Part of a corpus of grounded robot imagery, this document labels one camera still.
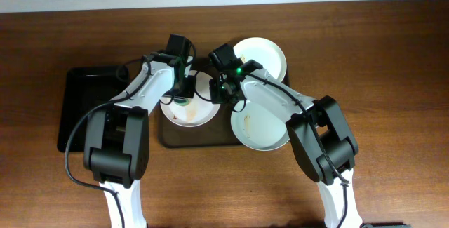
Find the green yellow sponge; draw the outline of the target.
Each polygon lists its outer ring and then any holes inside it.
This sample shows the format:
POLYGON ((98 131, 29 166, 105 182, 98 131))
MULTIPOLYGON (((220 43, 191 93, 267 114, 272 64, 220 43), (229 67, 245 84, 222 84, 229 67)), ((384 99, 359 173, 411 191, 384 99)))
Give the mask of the green yellow sponge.
POLYGON ((187 98, 175 98, 173 101, 179 106, 187 106, 189 104, 189 100, 187 98))

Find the pink plastic plate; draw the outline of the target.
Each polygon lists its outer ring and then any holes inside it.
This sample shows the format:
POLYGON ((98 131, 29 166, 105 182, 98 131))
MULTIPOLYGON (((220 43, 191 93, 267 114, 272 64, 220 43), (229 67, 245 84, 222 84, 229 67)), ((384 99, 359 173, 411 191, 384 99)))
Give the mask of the pink plastic plate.
MULTIPOLYGON (((196 91, 201 97, 210 100, 209 81, 212 77, 199 72, 196 75, 196 91)), ((193 98, 188 98, 186 105, 181 105, 170 98, 162 98, 161 110, 166 118, 182 127, 197 127, 210 121, 219 111, 220 105, 201 99, 196 93, 193 98)))

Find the pale green plastic plate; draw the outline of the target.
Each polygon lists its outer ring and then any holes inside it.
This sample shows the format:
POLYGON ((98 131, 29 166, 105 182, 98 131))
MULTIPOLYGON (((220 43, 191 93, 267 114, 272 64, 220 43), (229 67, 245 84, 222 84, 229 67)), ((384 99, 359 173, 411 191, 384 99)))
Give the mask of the pale green plastic plate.
POLYGON ((230 122, 235 137, 250 149, 273 151, 290 140, 285 123, 252 102, 237 102, 230 122))

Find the cream plastic plate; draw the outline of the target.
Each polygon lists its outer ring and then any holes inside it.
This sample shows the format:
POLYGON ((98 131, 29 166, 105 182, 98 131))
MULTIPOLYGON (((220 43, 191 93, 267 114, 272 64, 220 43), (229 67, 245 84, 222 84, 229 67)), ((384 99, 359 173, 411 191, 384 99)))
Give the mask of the cream plastic plate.
POLYGON ((234 47, 236 57, 243 62, 255 60, 274 78, 283 81, 287 72, 286 57, 273 41, 261 37, 251 37, 238 42, 234 47))

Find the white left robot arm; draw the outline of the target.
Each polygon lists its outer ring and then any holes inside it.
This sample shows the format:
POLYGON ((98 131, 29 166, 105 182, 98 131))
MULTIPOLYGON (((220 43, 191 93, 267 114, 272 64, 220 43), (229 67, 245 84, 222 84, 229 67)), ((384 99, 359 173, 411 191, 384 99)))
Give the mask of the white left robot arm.
POLYGON ((104 188, 113 227, 147 227, 140 180, 149 162, 149 115, 182 89, 193 57, 151 53, 110 105, 88 117, 83 163, 104 188))

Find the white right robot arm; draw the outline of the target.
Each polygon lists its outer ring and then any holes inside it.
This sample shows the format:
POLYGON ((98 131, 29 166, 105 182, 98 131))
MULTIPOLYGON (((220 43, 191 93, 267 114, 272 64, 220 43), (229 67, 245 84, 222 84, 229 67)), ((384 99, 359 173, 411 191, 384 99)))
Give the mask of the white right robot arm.
POLYGON ((325 225, 362 227, 352 184, 358 144, 336 100, 298 93, 254 60, 212 64, 219 74, 210 82, 214 103, 245 100, 285 123, 298 166, 318 185, 325 225))

